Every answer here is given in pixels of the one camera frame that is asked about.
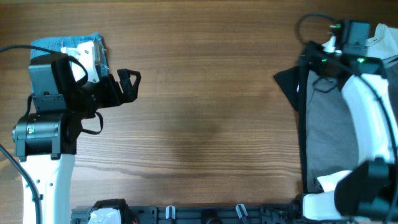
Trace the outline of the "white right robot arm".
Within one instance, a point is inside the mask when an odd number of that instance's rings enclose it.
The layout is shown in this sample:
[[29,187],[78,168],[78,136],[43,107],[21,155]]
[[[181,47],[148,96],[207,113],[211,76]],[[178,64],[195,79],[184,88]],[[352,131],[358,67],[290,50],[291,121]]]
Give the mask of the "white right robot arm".
[[358,145],[356,167],[330,190],[305,195],[302,216],[317,222],[397,221],[397,108],[384,61],[327,52],[309,42],[298,70],[301,76],[313,70],[320,78],[337,78]]

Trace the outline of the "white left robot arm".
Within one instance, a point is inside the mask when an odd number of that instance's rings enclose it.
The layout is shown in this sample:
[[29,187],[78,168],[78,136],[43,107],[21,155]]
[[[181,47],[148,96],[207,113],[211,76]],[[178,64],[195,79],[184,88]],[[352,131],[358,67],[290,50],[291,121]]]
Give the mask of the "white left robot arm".
[[101,108],[137,99],[141,74],[117,70],[89,80],[88,66],[72,55],[44,49],[30,61],[32,93],[26,111],[12,130],[16,167],[24,178],[24,223],[69,223],[70,182],[77,139],[84,119],[98,118]]

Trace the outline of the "grey cotton shorts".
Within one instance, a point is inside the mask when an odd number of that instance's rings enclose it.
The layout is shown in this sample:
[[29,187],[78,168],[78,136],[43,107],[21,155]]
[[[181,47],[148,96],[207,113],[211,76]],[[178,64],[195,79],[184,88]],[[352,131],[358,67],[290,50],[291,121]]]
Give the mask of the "grey cotton shorts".
[[308,74],[306,98],[307,187],[322,192],[318,177],[353,170],[358,143],[349,108],[334,78]]

